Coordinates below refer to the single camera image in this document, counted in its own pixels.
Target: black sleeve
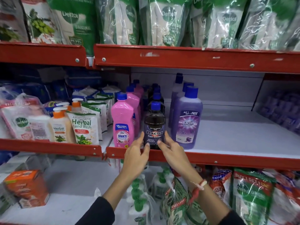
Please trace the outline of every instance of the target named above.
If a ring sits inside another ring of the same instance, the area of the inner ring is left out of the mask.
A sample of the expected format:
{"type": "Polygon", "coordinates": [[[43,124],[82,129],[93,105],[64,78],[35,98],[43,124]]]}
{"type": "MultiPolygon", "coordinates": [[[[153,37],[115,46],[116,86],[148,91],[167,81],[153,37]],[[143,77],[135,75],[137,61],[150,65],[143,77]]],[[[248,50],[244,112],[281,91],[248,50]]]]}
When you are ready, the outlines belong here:
{"type": "Polygon", "coordinates": [[[235,211],[230,211],[218,225],[245,225],[245,223],[235,211]]]}
{"type": "Polygon", "coordinates": [[[103,197],[98,197],[88,211],[75,225],[112,225],[115,213],[110,203],[103,197]]]}

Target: purple bottle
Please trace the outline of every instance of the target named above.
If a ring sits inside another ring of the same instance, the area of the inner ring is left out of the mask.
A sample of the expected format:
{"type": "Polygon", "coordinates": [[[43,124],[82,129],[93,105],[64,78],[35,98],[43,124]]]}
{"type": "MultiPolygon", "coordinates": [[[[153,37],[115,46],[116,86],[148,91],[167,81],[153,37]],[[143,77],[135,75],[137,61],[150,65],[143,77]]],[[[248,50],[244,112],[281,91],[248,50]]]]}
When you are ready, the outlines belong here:
{"type": "Polygon", "coordinates": [[[174,105],[171,136],[184,149],[195,146],[203,104],[198,99],[198,88],[187,86],[185,96],[174,105]]]}
{"type": "Polygon", "coordinates": [[[170,108],[170,114],[169,114],[169,123],[168,123],[168,126],[169,128],[172,128],[173,127],[173,118],[174,118],[174,106],[176,106],[178,100],[181,98],[181,97],[184,97],[185,96],[185,90],[187,88],[187,86],[194,86],[194,83],[193,82],[184,82],[183,83],[183,87],[182,87],[182,91],[181,92],[178,92],[175,94],[175,98],[172,100],[174,100],[174,103],[173,103],[173,108],[171,110],[170,108]]]}
{"type": "Polygon", "coordinates": [[[169,123],[168,123],[168,126],[170,128],[172,126],[172,115],[173,115],[174,103],[175,103],[177,94],[182,91],[182,87],[183,87],[182,82],[183,82],[183,75],[182,75],[182,73],[178,73],[176,75],[175,83],[173,84],[173,88],[172,88],[169,123]]]}

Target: red shelf upright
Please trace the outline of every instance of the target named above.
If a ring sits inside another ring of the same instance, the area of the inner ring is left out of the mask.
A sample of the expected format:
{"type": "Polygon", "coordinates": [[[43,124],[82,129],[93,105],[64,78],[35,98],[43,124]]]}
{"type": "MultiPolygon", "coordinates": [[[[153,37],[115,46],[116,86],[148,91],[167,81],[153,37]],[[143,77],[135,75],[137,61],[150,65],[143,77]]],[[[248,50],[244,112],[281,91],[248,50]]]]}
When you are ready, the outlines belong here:
{"type": "Polygon", "coordinates": [[[99,145],[79,145],[15,139],[0,139],[0,150],[103,157],[101,146],[99,145]]]}
{"type": "MultiPolygon", "coordinates": [[[[107,147],[106,158],[124,159],[126,148],[107,147]]],[[[280,170],[300,170],[299,159],[273,158],[261,156],[225,155],[185,151],[189,161],[197,164],[234,167],[271,168],[280,170]]],[[[161,150],[150,150],[149,161],[166,162],[161,150]]]]}
{"type": "Polygon", "coordinates": [[[0,62],[86,66],[83,46],[0,42],[0,62]]]}
{"type": "Polygon", "coordinates": [[[300,73],[300,53],[95,44],[95,64],[107,66],[300,73]]]}

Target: orange box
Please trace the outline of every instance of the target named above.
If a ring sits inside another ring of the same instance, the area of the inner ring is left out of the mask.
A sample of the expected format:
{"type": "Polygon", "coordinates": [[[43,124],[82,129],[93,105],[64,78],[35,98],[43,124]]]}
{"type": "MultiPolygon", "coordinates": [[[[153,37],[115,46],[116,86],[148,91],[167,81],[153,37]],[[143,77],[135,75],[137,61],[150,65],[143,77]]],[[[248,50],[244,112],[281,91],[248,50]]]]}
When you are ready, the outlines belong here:
{"type": "Polygon", "coordinates": [[[14,171],[4,183],[17,197],[21,208],[43,206],[49,199],[46,183],[38,170],[14,171]]]}

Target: hand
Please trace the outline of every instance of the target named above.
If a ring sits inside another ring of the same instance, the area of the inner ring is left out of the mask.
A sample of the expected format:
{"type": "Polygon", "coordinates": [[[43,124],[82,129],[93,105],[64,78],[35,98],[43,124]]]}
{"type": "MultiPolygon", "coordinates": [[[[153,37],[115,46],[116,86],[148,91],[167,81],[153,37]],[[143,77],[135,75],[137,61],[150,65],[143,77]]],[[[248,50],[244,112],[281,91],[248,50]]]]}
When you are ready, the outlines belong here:
{"type": "Polygon", "coordinates": [[[197,184],[200,183],[202,178],[192,167],[187,155],[185,154],[185,151],[183,150],[183,147],[174,142],[168,135],[167,131],[165,131],[165,142],[166,144],[158,141],[157,144],[162,150],[163,155],[165,156],[169,165],[184,179],[197,184]]]}
{"type": "Polygon", "coordinates": [[[149,159],[149,143],[145,145],[144,152],[141,154],[143,139],[144,132],[141,133],[141,136],[137,140],[132,142],[125,152],[121,174],[124,175],[124,178],[128,179],[130,183],[142,173],[149,159]]]}

